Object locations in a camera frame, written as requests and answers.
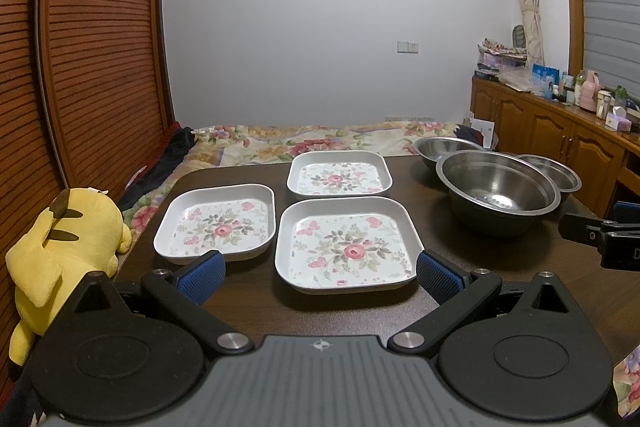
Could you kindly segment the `small steel bowl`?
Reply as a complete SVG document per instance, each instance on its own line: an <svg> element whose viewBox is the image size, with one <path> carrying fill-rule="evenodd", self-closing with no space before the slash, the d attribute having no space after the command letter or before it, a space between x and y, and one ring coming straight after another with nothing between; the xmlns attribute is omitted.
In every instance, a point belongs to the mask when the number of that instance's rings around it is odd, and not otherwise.
<svg viewBox="0 0 640 427"><path fill-rule="evenodd" d="M582 179L562 162L533 154L518 155L518 158L543 172L555 183L561 194L561 202L565 202L570 195L574 195L582 188Z"/></svg>

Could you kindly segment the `floral tray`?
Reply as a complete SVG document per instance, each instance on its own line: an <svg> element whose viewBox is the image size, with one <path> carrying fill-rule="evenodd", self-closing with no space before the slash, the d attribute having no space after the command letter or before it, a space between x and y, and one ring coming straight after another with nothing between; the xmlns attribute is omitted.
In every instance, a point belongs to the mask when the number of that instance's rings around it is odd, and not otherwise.
<svg viewBox="0 0 640 427"><path fill-rule="evenodd" d="M308 199L283 211L274 267L307 295L390 291L416 278L423 251L407 209L396 200Z"/></svg>
<svg viewBox="0 0 640 427"><path fill-rule="evenodd" d="M270 187L198 188L169 204L153 247L174 265L187 265L209 251L219 251L227 261L245 261L269 248L276 228L276 196Z"/></svg>
<svg viewBox="0 0 640 427"><path fill-rule="evenodd" d="M385 195L393 186L383 156L366 150L315 150L292 161L288 191L297 199Z"/></svg>

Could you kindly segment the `large steel bowl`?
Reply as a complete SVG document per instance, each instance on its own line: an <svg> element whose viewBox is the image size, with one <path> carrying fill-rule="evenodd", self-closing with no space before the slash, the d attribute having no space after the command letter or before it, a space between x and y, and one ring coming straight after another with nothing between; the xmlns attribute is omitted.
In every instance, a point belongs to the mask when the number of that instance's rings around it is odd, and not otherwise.
<svg viewBox="0 0 640 427"><path fill-rule="evenodd" d="M454 213L489 231L520 233L561 204L560 190L523 159L488 150L459 150L437 161Z"/></svg>

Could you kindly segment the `steel bowl back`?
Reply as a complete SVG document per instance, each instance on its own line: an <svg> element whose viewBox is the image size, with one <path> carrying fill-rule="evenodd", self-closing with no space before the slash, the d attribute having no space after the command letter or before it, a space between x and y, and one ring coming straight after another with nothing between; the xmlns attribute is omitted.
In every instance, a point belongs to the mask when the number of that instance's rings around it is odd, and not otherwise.
<svg viewBox="0 0 640 427"><path fill-rule="evenodd" d="M440 158L459 150L484 150L480 144L453 136L424 136L413 142L413 148L422 158L426 167L433 172Z"/></svg>

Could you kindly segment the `floral tray back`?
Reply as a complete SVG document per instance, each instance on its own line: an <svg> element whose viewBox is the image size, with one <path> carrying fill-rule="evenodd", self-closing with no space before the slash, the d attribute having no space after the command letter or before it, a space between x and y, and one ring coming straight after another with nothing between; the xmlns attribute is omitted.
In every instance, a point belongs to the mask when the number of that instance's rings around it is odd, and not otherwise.
<svg viewBox="0 0 640 427"><path fill-rule="evenodd" d="M366 150L315 150L292 161L288 191L297 199L385 195L393 186L383 156Z"/></svg>

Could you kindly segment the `wooden sideboard cabinet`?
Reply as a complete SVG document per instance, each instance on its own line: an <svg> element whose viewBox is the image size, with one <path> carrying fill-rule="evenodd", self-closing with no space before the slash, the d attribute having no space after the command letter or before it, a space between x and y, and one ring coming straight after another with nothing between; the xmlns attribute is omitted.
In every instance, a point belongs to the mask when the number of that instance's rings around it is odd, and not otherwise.
<svg viewBox="0 0 640 427"><path fill-rule="evenodd" d="M603 218L639 200L639 137L612 131L579 107L472 78L471 112L495 124L497 150L559 161L582 180L575 197Z"/></svg>

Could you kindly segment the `pink tissue box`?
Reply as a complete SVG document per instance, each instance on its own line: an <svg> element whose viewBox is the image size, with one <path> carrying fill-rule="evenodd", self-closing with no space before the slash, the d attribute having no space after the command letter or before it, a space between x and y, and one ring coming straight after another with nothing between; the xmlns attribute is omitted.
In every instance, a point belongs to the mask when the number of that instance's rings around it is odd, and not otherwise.
<svg viewBox="0 0 640 427"><path fill-rule="evenodd" d="M627 118L626 108L614 106L605 117L605 127L615 132L629 132L632 122Z"/></svg>

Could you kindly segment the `dark clothes on bed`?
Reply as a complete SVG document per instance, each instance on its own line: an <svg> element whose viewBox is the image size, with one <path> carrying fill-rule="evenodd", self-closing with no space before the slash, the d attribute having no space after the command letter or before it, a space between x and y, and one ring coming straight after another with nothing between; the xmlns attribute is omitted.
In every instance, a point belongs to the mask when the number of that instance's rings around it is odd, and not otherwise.
<svg viewBox="0 0 640 427"><path fill-rule="evenodd" d="M192 128L174 122L150 159L128 182L117 202L119 210L129 210L143 195L160 187L194 147L195 141Z"/></svg>

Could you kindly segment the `yellow pikachu plush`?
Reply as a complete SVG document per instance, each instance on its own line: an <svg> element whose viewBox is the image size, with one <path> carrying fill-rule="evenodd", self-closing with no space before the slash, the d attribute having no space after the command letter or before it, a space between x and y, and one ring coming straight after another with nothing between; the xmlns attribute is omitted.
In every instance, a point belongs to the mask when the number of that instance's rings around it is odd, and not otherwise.
<svg viewBox="0 0 640 427"><path fill-rule="evenodd" d="M22 366L89 272L114 277L132 235L105 191L66 188L42 210L32 227L6 254L20 316L10 338L9 359Z"/></svg>

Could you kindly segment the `pink bottle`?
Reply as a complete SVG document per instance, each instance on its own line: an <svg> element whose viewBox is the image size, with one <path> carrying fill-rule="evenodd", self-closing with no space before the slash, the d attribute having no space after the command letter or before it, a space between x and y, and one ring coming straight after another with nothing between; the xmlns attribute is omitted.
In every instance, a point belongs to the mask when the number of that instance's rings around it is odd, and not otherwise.
<svg viewBox="0 0 640 427"><path fill-rule="evenodd" d="M587 112L594 113L597 110L598 92L600 91L599 74L594 70L587 70L585 80L580 88L578 105Z"/></svg>

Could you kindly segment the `white paper box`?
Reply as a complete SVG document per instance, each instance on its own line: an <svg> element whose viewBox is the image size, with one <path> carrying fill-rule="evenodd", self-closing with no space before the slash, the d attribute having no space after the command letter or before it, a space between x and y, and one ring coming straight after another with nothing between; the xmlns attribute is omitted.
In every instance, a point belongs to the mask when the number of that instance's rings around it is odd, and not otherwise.
<svg viewBox="0 0 640 427"><path fill-rule="evenodd" d="M495 123L493 121L472 118L471 128L480 132L480 135L483 138L483 146L486 150L493 150L495 148L496 132Z"/></svg>

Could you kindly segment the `floral bed quilt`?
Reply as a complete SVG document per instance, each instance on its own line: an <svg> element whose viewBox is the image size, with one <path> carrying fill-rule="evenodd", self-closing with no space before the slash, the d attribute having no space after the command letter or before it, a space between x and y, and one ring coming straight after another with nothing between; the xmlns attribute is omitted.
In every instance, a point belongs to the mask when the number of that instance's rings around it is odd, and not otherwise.
<svg viewBox="0 0 640 427"><path fill-rule="evenodd" d="M196 170L279 164L314 150L368 150L383 156L412 155L413 142L424 136L454 136L455 122L384 121L382 124L326 126L212 126L193 130L195 145L160 187L143 195L122 217L138 239L177 181Z"/></svg>

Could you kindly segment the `blue box on sideboard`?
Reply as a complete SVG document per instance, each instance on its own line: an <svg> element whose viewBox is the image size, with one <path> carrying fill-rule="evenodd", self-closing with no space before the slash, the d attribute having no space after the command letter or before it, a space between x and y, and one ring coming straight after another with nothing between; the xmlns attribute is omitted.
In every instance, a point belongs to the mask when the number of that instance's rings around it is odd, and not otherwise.
<svg viewBox="0 0 640 427"><path fill-rule="evenodd" d="M532 82L530 91L533 95L553 100L559 91L560 71L556 68L534 64L530 81Z"/></svg>

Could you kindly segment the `pile of folded fabrics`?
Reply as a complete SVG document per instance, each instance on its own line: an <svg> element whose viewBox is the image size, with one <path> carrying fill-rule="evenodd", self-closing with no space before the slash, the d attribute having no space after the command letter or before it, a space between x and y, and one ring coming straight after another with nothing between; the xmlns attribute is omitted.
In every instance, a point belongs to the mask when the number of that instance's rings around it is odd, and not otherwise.
<svg viewBox="0 0 640 427"><path fill-rule="evenodd" d="M478 59L475 75L483 78L506 79L528 72L524 48L511 48L485 38L477 45Z"/></svg>

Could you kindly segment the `white wall switch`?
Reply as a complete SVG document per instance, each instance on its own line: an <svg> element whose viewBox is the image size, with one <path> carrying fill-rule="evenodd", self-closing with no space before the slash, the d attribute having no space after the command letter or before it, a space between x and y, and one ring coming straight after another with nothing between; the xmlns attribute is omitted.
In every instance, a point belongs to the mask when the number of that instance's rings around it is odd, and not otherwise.
<svg viewBox="0 0 640 427"><path fill-rule="evenodd" d="M419 43L411 41L398 41L396 51L399 54L418 54L420 51Z"/></svg>

